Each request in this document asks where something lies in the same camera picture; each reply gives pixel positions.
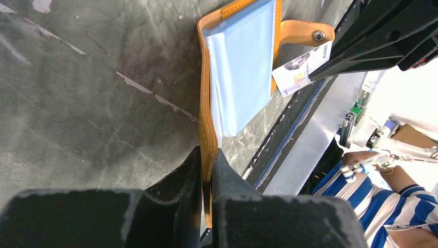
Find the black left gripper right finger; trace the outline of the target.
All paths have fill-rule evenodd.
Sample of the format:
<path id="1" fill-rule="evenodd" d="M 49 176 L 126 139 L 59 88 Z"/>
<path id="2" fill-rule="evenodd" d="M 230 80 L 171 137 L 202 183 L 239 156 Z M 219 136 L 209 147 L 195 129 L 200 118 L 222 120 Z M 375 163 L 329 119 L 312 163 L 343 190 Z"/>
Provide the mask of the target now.
<path id="1" fill-rule="evenodd" d="M 325 196 L 262 195 L 218 151 L 212 170 L 212 247 L 366 247 L 351 206 Z"/>

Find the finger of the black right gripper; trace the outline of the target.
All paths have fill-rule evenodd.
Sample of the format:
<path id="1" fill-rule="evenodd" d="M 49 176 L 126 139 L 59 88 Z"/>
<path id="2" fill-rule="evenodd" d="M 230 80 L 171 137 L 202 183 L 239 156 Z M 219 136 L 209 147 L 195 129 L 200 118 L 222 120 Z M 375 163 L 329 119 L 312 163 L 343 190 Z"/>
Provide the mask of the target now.
<path id="1" fill-rule="evenodd" d="M 328 62 L 310 74 L 415 69 L 437 58 L 437 1 L 369 1 L 332 46 Z"/>

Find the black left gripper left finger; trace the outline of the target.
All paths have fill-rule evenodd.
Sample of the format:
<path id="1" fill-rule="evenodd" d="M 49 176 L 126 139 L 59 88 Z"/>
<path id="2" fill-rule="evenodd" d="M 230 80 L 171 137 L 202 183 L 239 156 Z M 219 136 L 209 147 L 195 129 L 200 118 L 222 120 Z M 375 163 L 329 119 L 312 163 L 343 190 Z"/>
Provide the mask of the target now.
<path id="1" fill-rule="evenodd" d="M 199 247 L 201 154 L 141 189 L 33 189 L 1 211 L 1 247 Z"/>

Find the silver VIP card top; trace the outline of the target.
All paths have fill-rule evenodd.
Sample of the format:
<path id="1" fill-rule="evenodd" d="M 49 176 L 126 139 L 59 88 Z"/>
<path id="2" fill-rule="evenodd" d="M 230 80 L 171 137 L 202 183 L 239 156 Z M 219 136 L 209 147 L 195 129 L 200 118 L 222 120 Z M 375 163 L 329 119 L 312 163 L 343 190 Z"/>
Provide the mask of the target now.
<path id="1" fill-rule="evenodd" d="M 310 85 L 309 75 L 330 59 L 333 41 L 328 41 L 272 71 L 282 97 Z"/>

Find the orange leather card holder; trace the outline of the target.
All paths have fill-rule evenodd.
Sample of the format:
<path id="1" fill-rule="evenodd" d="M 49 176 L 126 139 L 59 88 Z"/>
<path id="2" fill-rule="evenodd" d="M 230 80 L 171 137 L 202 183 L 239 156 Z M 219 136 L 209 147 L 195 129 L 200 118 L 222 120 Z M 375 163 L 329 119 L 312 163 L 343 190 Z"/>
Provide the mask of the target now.
<path id="1" fill-rule="evenodd" d="M 197 23 L 201 48 L 200 151 L 206 226 L 212 228 L 212 170 L 223 137 L 238 135 L 278 89 L 279 47 L 335 40 L 325 23 L 282 20 L 281 1 L 233 1 Z"/>

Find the person in striped shirt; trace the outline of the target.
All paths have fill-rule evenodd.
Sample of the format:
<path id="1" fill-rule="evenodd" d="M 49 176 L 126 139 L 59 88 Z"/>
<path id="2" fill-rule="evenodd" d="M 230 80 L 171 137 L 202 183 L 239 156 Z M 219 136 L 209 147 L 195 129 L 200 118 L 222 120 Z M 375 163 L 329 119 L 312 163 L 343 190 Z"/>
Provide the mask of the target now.
<path id="1" fill-rule="evenodd" d="M 346 182 L 340 168 L 376 155 L 344 152 L 333 139 L 300 190 L 301 195 L 347 201 L 364 230 L 369 247 L 437 247 L 437 199 L 401 166 L 378 169 L 390 187 L 373 184 L 366 174 Z"/>

